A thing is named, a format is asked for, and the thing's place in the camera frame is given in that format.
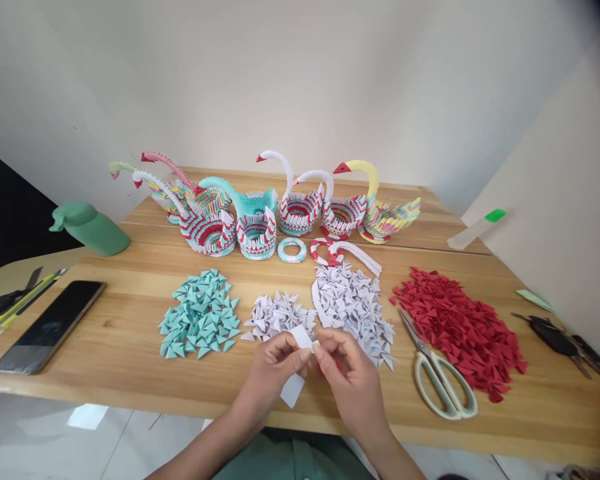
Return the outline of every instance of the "white wall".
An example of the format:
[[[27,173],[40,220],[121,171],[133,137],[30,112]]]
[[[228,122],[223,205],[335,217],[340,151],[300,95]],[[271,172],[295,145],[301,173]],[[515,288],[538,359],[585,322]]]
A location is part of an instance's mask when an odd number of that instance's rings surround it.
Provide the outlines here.
[[[600,38],[463,220],[493,208],[486,244],[600,353]]]
[[[3,1],[0,158],[116,219],[140,197],[106,164],[146,149],[281,172],[255,164],[274,148],[296,174],[359,157],[461,213],[598,30],[578,4]]]

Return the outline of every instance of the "smartphone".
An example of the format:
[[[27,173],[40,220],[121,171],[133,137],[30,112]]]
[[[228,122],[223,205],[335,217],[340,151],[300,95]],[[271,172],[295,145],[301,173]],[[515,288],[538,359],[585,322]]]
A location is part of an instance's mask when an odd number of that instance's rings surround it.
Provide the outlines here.
[[[104,282],[85,280],[68,284],[0,358],[0,372],[32,375],[42,370],[105,286]]]

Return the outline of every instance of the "pile of red paper triangles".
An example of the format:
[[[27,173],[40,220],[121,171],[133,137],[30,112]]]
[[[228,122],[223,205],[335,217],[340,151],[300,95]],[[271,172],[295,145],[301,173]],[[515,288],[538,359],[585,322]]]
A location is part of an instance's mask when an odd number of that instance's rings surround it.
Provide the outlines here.
[[[494,403],[510,390],[509,370],[527,370],[518,338],[495,310],[470,299],[460,284],[438,272],[411,267],[413,280],[393,289],[390,302],[407,310],[424,341],[446,354],[471,388],[485,391]]]

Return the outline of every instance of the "person's hand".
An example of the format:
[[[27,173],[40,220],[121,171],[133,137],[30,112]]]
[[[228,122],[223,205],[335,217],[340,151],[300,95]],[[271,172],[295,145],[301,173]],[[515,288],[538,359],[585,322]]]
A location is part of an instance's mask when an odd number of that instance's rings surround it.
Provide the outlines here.
[[[384,434],[389,422],[375,365],[348,332],[322,329],[318,341],[320,345],[314,345],[313,351],[349,430],[356,439],[375,432]]]
[[[310,349],[298,347],[289,332],[282,332],[258,346],[249,376],[233,406],[250,415],[262,429],[282,387],[294,373],[305,377],[311,368]]]

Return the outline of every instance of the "red swan beak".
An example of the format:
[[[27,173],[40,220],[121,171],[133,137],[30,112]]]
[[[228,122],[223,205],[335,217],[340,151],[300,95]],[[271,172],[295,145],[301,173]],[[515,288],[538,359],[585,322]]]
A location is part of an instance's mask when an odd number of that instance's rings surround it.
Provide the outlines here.
[[[346,163],[342,162],[340,165],[338,165],[338,168],[336,168],[336,170],[333,171],[333,173],[344,173],[348,171],[351,171],[351,169],[347,166]]]

